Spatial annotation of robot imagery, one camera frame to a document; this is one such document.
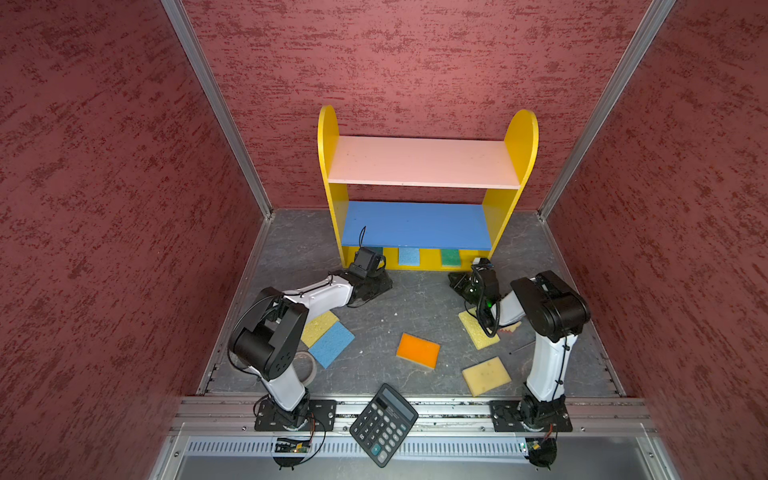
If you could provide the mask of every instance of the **pink wall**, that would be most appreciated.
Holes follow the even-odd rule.
[[[538,208],[649,0],[187,0],[270,200],[326,207],[317,117],[342,134],[501,140],[536,112]],[[479,203],[481,190],[354,187],[359,200]]]
[[[766,25],[678,0],[550,219],[684,478],[768,475]]]
[[[144,480],[259,211],[160,2],[4,2],[0,71],[0,478]]]

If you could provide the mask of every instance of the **blue shelf board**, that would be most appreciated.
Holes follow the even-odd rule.
[[[482,205],[349,202],[341,244],[357,247],[490,250]]]

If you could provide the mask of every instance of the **red patterned wallpaper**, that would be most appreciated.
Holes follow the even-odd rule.
[[[3,2],[0,71],[0,478],[144,480],[260,213],[160,2]]]
[[[678,0],[550,219],[684,478],[768,475],[767,25]]]
[[[276,207],[326,207],[317,117],[342,134],[501,140],[541,126],[518,208],[536,209],[649,0],[185,0]],[[482,190],[354,187],[359,200],[482,201]]]

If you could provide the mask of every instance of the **light blue sponge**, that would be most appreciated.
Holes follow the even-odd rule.
[[[355,336],[340,322],[331,328],[312,345],[310,353],[315,360],[327,369],[333,360],[355,339]]]
[[[422,257],[418,248],[400,248],[397,263],[399,265],[419,266],[422,264]]]

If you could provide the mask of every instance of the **green sponge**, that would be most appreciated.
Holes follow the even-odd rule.
[[[440,257],[442,258],[443,266],[461,266],[462,258],[458,254],[458,250],[440,250]]]

